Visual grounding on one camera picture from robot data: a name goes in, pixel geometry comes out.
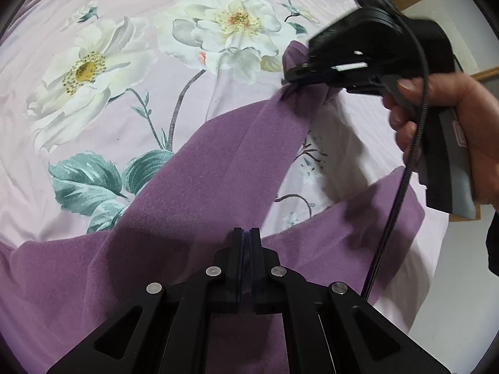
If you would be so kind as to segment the person's right hand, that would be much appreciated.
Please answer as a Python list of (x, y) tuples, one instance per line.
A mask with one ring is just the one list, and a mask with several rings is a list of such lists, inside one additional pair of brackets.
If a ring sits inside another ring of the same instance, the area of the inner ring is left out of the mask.
[[(431, 74), (428, 78), (429, 104), (452, 107), (458, 116), (469, 151), (474, 201), (491, 205), (498, 212), (498, 100), (482, 84), (465, 74)], [(420, 103), (421, 78), (398, 80), (398, 91), (412, 103)], [(409, 158), (416, 124), (391, 95), (383, 97), (390, 111), (389, 124), (396, 145)]]

